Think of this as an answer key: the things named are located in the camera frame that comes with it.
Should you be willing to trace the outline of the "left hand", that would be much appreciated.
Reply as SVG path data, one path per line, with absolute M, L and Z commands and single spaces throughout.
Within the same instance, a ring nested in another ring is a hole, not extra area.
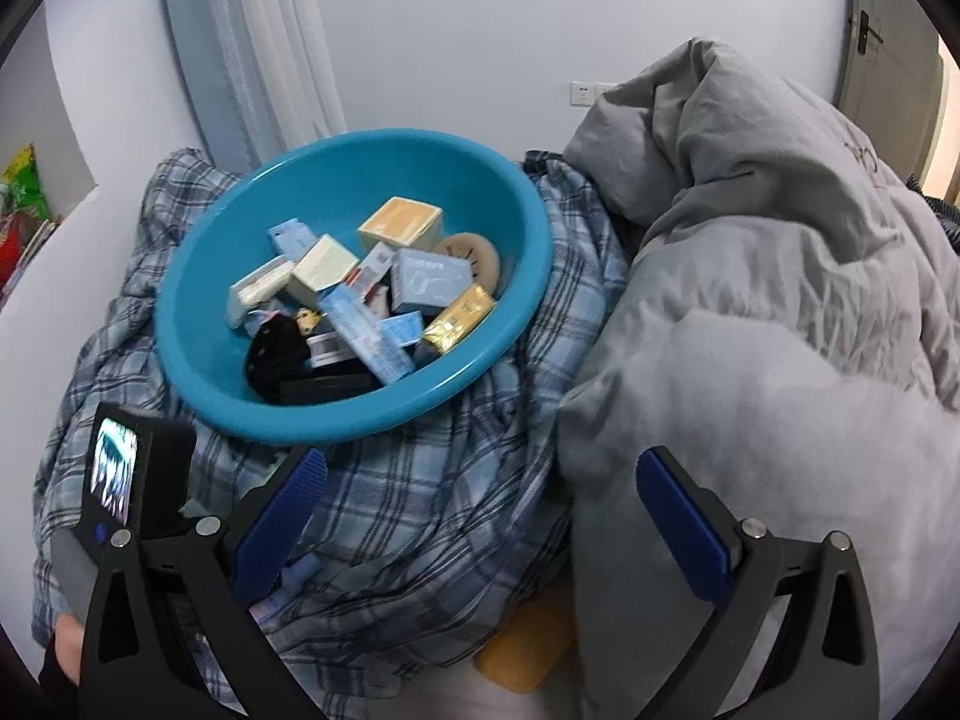
M 53 651 L 59 668 L 73 686 L 80 684 L 85 626 L 71 613 L 62 613 L 53 626 Z

